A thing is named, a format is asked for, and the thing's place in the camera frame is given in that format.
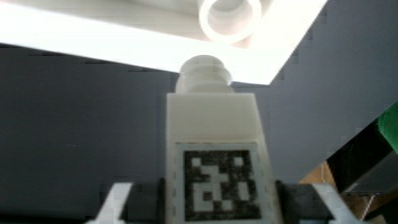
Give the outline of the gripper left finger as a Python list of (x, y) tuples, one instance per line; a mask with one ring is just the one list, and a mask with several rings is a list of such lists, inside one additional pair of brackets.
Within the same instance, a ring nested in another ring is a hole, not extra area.
[[(121, 218), (134, 186), (136, 186), (134, 182), (120, 182), (113, 185), (97, 218), (91, 219), (86, 222), (86, 224), (143, 224), (137, 222), (127, 222), (127, 220)], [(166, 202), (166, 182), (161, 181), (157, 184), (155, 224), (166, 224), (164, 202)]]

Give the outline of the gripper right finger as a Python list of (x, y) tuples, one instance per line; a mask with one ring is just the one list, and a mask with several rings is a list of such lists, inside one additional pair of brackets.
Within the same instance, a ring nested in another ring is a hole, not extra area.
[(276, 182), (283, 224), (368, 224), (329, 184)]

